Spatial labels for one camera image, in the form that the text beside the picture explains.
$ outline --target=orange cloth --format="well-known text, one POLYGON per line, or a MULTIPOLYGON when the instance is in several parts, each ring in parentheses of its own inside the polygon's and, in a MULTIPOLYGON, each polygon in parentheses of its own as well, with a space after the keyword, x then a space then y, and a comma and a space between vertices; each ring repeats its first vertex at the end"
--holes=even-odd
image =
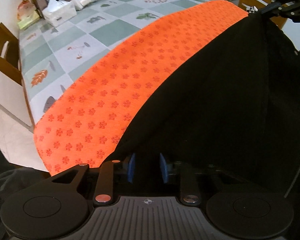
POLYGON ((34 141, 51 175, 82 162, 100 166, 150 95, 246 16, 230 2, 206 2, 158 19, 99 60, 35 127, 34 141))

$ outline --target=black fabric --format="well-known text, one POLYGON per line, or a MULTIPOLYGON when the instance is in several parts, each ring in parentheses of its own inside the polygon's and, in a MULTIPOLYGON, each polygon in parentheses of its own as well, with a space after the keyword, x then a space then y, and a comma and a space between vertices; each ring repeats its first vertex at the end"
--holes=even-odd
MULTIPOLYGON (((41 171, 32 168, 16 169, 0 151, 0 208, 4 200, 11 194, 43 179, 44 176, 41 171)), ((8 239, 8 235, 0 219, 0 240, 2 239, 8 239)))
POLYGON ((106 161, 132 152, 139 192, 156 189, 159 153, 194 167, 221 166, 282 195, 291 192, 296 213, 290 235, 297 236, 300 51, 274 23, 250 14, 155 91, 106 161))

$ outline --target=orange leaf print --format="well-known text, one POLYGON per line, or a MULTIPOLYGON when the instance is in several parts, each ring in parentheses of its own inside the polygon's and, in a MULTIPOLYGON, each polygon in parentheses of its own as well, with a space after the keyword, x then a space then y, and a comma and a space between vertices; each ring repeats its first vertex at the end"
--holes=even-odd
POLYGON ((31 81, 31 84, 32 84, 31 87, 41 83, 42 79, 44 79, 47 76, 47 74, 48 74, 48 70, 46 70, 46 69, 34 74, 32 81, 31 81))

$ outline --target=silver screw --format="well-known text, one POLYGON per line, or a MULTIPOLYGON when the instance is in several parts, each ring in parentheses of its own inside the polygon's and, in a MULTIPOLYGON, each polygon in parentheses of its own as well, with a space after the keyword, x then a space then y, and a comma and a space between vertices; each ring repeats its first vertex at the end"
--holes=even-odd
POLYGON ((106 194, 101 194, 101 195, 96 196, 96 201, 100 202, 100 203, 106 203, 106 202, 109 202, 110 200, 111 200, 111 197, 106 194))
POLYGON ((184 197, 183 200, 187 203, 196 203, 199 201, 199 198, 195 195, 188 195, 184 197))

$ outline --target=crosshair symbol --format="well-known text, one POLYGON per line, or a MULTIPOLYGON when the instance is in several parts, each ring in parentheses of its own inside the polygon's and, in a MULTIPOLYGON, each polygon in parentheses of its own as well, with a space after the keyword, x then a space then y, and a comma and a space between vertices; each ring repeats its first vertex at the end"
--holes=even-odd
POLYGON ((147 205, 149 205, 149 204, 151 204, 153 201, 151 200, 151 199, 146 199, 146 200, 144 200, 143 201, 143 203, 145 203, 145 204, 147 204, 147 205))

